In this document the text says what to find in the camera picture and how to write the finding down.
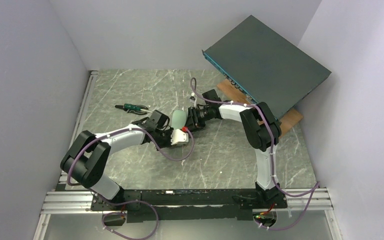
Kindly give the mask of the mint green umbrella case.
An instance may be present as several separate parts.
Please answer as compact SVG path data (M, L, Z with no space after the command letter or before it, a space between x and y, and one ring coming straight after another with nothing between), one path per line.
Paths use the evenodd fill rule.
M184 110L175 110L171 117L171 127L174 130L181 130L187 122L188 113Z

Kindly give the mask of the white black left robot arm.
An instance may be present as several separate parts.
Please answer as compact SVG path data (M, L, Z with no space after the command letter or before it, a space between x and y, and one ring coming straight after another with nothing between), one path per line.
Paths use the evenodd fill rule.
M167 115L155 110L151 116L118 130L97 134L84 130L61 160L60 168L82 187L111 203L122 203L125 190L104 173L110 155L152 141L160 148L170 147L173 128L169 122Z

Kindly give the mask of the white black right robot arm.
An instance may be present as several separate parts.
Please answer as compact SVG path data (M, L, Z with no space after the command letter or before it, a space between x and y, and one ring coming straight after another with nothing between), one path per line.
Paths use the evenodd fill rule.
M248 143L254 148L257 163L255 197L260 203L271 203L282 193L276 176L276 149L282 134L269 106L221 102L214 89L202 94L205 104L195 104L187 109L185 126L190 131L202 130L212 119L233 120L242 124Z

